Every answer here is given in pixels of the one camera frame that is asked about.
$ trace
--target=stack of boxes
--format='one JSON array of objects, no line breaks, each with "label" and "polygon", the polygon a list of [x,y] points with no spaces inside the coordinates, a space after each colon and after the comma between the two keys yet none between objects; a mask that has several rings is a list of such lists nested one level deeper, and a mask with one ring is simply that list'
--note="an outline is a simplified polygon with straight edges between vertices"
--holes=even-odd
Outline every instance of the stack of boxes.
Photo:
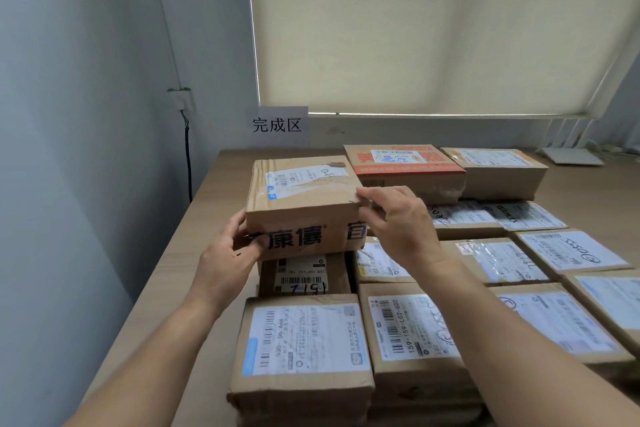
[{"label": "stack of boxes", "polygon": [[481,411],[436,305],[367,236],[359,185],[407,185],[444,252],[506,306],[607,379],[640,380],[640,271],[532,202],[547,166],[515,149],[345,150],[254,164],[247,226],[269,249],[228,393],[240,424],[412,425]]}]

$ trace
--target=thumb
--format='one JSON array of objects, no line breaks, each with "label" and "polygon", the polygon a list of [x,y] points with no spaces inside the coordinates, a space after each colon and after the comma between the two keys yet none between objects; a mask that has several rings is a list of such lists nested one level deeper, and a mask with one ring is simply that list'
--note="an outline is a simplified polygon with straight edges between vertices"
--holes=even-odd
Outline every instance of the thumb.
[{"label": "thumb", "polygon": [[253,240],[248,247],[246,247],[243,253],[240,254],[240,259],[242,259],[243,265],[246,267],[252,266],[259,258],[262,253],[269,247],[269,236],[268,235],[260,235],[255,240]]},{"label": "thumb", "polygon": [[380,232],[382,232],[383,227],[387,224],[385,220],[380,218],[378,213],[373,211],[371,208],[367,208],[366,206],[361,206],[358,209],[358,215],[361,220],[367,222],[367,225],[373,232],[376,234],[376,237]]}]

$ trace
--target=wall outlet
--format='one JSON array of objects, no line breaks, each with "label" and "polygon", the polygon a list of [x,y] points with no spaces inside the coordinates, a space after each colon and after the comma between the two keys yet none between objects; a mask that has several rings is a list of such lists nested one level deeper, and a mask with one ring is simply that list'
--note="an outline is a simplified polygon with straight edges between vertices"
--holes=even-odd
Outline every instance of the wall outlet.
[{"label": "wall outlet", "polygon": [[189,88],[183,88],[181,90],[167,90],[167,95],[172,101],[173,107],[176,110],[187,110],[189,112],[195,112],[195,105],[193,104],[193,95]]}]

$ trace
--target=black cable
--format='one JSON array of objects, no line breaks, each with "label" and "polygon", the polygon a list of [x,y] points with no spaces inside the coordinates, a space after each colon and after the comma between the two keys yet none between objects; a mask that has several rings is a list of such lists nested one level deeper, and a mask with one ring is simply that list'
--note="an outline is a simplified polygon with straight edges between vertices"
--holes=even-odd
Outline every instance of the black cable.
[{"label": "black cable", "polygon": [[184,110],[180,110],[182,119],[184,120],[184,150],[187,153],[187,172],[189,174],[189,203],[193,201],[193,193],[191,191],[191,157],[189,156],[189,119],[184,114]]}]

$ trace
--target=tabletop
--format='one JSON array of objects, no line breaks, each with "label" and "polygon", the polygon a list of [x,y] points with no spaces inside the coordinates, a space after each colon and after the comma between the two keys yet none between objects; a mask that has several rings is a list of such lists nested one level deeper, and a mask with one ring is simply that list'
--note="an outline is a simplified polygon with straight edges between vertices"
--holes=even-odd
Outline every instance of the tabletop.
[{"label": "tabletop", "polygon": [[[261,158],[342,155],[341,149],[222,151],[185,213],[118,334],[85,398],[104,383],[151,334],[187,293],[202,250],[228,218],[245,204],[253,161]],[[554,165],[536,203],[640,266],[640,164],[629,156],[604,167]],[[205,341],[173,422],[174,426],[235,426],[236,414],[225,398],[236,353],[244,301],[255,295],[254,267],[242,293],[213,326]]]}]

